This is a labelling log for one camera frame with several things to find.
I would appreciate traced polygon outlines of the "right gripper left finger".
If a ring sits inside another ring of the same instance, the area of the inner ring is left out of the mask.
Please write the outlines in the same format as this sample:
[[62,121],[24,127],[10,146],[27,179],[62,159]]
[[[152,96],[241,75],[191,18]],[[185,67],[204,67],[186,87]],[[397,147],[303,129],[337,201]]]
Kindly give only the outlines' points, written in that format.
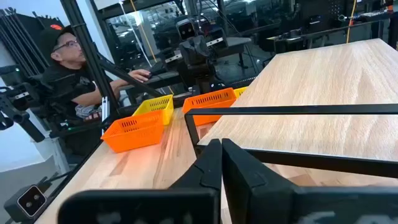
[[64,201],[58,224],[220,224],[222,145],[209,145],[167,189],[86,190]]

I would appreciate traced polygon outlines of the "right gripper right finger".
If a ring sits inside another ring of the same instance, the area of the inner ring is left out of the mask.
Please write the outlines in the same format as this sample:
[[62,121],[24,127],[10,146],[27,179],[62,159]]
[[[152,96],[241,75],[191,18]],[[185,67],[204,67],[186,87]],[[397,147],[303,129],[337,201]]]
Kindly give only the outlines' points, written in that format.
[[236,224],[398,224],[398,187],[298,186],[222,140],[223,182]]

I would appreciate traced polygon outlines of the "orange plastic basket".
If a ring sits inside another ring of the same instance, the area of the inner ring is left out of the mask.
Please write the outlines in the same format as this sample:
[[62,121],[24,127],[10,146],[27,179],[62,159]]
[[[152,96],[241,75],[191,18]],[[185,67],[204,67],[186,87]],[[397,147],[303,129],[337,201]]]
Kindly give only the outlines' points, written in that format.
[[101,139],[116,153],[160,143],[164,131],[161,111],[117,119]]
[[[229,108],[235,101],[236,95],[234,90],[226,88],[185,99],[182,111],[185,114],[195,108]],[[195,115],[193,117],[196,126],[213,123],[220,118],[221,115]]]

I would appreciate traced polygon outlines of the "black plastic basket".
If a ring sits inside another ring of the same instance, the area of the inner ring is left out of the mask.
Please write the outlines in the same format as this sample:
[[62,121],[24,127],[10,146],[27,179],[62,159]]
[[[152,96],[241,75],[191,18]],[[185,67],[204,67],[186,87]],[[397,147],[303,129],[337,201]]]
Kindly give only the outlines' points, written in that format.
[[118,109],[119,117],[125,118],[128,116],[132,116],[136,110],[138,109],[139,105],[131,105],[131,106],[124,106]]

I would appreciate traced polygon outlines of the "black background table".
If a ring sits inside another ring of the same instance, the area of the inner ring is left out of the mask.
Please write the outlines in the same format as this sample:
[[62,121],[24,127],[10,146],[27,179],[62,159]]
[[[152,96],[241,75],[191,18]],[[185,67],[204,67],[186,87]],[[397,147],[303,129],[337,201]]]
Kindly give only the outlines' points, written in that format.
[[227,48],[215,50],[217,57],[222,58],[222,57],[227,57],[230,55],[238,54],[238,56],[239,56],[238,65],[242,69],[247,69],[248,66],[246,66],[243,61],[243,53],[244,53],[244,48],[245,48],[246,44],[251,43],[251,39],[247,38],[247,37],[227,37],[226,43],[228,44]]

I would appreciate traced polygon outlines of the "person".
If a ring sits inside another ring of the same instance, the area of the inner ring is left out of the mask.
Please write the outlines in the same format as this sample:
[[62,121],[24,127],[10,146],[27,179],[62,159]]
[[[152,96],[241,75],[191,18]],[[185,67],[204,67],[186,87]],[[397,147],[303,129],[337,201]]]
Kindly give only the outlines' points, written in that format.
[[66,118],[90,121],[102,117],[102,95],[88,73],[72,28],[51,25],[40,34],[40,43],[53,62],[41,79],[50,104]]

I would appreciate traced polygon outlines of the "black folded stand bundle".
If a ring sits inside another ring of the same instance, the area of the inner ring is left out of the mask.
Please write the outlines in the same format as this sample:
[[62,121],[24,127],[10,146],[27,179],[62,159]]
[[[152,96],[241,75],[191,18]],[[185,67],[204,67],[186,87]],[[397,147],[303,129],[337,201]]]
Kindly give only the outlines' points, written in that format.
[[39,75],[49,66],[38,45],[41,30],[37,18],[18,14],[11,7],[0,9],[0,40],[27,76]]

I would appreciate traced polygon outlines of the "black aluminium rig frame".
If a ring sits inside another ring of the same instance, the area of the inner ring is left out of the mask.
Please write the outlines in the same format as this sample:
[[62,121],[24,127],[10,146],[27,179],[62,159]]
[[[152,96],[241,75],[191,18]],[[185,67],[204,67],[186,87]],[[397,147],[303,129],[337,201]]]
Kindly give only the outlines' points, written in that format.
[[116,75],[119,79],[124,80],[141,92],[148,93],[153,97],[162,96],[157,90],[135,80],[126,72],[118,70],[114,65],[108,63],[98,52],[95,43],[92,41],[76,0],[60,0],[60,2],[62,3],[64,11],[70,21],[70,25],[85,55],[88,71],[103,97],[102,122],[99,124],[99,127],[106,129],[115,119],[121,117],[119,101],[116,99],[114,91],[106,78],[106,71]]

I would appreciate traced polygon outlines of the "wooden shelf black metal frame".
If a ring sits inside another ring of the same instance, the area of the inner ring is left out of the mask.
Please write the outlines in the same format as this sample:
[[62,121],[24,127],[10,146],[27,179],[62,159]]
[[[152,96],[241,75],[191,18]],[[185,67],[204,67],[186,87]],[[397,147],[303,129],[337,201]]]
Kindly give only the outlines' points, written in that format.
[[398,50],[380,39],[276,55],[229,108],[192,109],[193,147],[398,178]]

